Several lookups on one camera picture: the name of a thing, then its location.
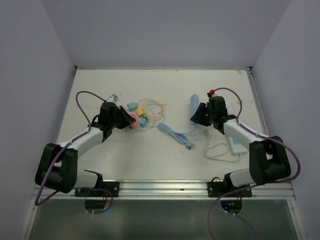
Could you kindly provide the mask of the teal charger plug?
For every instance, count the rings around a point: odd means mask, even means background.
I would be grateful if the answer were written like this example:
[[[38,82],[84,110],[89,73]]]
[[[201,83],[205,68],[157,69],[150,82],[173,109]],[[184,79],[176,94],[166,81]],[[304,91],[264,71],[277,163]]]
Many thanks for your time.
[[[134,101],[127,104],[127,109],[130,112],[135,111],[137,108],[138,108],[138,104],[136,102],[134,102]]]

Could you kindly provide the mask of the yellow charger plug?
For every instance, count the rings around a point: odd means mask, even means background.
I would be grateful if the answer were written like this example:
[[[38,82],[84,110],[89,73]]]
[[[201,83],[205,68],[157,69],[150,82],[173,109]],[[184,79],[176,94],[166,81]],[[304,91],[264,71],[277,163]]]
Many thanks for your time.
[[[145,112],[144,112],[144,109],[143,108],[137,108],[136,109],[136,114],[139,118],[142,118],[145,116]]]

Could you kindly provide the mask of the teal cube adapter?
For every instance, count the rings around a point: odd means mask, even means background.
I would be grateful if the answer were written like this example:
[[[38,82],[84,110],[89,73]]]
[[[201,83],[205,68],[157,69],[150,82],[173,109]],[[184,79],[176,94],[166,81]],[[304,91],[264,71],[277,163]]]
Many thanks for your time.
[[[140,119],[140,121],[139,121],[139,125],[142,127],[142,128],[144,128],[147,124],[148,124],[148,118],[147,117],[143,117],[143,118],[141,118]]]

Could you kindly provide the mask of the blue power strip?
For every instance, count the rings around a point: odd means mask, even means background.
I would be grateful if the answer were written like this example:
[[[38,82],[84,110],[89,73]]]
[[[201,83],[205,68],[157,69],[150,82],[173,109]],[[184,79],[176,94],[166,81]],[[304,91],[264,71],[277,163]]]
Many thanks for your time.
[[[190,118],[196,113],[200,104],[199,96],[197,94],[193,94],[190,97],[189,109],[190,109]]]

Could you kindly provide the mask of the white power strip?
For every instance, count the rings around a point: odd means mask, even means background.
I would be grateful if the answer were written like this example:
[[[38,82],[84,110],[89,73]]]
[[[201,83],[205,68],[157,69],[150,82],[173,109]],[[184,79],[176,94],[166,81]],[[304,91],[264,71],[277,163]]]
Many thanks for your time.
[[[233,109],[231,104],[226,103],[225,107],[226,107],[228,115],[234,115],[235,114],[234,109]],[[247,149],[244,146],[242,146],[234,138],[232,138],[230,136],[226,136],[226,140],[227,140],[227,143],[229,145],[230,152],[231,152],[232,155],[239,156],[239,155],[246,154],[248,152]]]

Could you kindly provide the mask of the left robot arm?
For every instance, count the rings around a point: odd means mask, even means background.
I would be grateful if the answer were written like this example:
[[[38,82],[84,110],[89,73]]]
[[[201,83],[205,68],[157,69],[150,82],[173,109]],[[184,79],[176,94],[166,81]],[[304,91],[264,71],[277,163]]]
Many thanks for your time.
[[[104,190],[102,175],[90,170],[78,171],[78,159],[103,143],[113,129],[122,130],[135,121],[122,106],[104,102],[99,114],[80,135],[63,143],[49,143],[44,147],[35,183],[62,193],[86,188],[92,196],[101,195]]]

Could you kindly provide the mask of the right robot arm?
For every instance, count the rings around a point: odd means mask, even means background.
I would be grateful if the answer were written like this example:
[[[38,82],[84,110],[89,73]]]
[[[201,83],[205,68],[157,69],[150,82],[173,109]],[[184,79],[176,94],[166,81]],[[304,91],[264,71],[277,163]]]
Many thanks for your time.
[[[190,120],[202,126],[213,126],[248,151],[248,167],[224,175],[222,189],[227,196],[235,196],[241,187],[274,183],[291,175],[282,139],[261,135],[242,124],[235,115],[228,114],[222,96],[212,96],[207,103],[201,102]]]

